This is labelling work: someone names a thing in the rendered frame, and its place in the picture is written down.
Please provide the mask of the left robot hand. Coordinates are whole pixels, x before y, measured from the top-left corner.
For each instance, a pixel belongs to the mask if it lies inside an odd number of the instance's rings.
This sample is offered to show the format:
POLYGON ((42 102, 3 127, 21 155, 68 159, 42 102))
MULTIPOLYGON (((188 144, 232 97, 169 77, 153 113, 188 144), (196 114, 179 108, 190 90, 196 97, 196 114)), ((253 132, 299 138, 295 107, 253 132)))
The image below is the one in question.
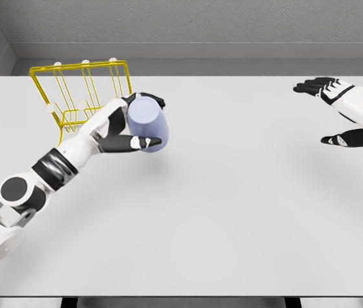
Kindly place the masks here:
POLYGON ((153 138, 151 141, 148 137, 132 135, 130 132, 128 107, 140 96, 155 99, 162 110, 166 106, 164 99, 146 92, 136 92, 127 97, 113 99, 81 127, 80 133, 95 140, 102 153, 130 153, 147 149, 151 144, 160 144, 160 138, 153 138))

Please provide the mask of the lavender cup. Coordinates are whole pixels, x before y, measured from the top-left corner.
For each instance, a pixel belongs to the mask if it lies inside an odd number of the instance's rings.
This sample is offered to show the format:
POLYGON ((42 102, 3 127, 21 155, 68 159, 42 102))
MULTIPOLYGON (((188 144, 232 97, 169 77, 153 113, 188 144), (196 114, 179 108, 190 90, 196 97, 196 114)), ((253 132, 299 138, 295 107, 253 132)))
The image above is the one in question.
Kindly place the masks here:
POLYGON ((140 96, 129 105, 127 112, 129 129, 132 135, 160 138, 161 143, 150 145, 143 151, 157 152, 163 149, 169 139, 169 127, 162 108, 158 102, 148 96, 140 96))

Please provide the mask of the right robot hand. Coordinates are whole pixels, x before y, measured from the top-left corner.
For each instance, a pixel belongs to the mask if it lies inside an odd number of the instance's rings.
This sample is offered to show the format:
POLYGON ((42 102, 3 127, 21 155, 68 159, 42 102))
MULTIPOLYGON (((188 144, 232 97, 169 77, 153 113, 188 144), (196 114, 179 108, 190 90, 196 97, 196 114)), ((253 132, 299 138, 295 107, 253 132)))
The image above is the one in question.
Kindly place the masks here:
POLYGON ((316 77, 293 87, 296 93, 317 97, 347 120, 359 125, 331 136, 325 136, 321 143, 343 148, 363 147, 363 87, 334 77, 316 77))

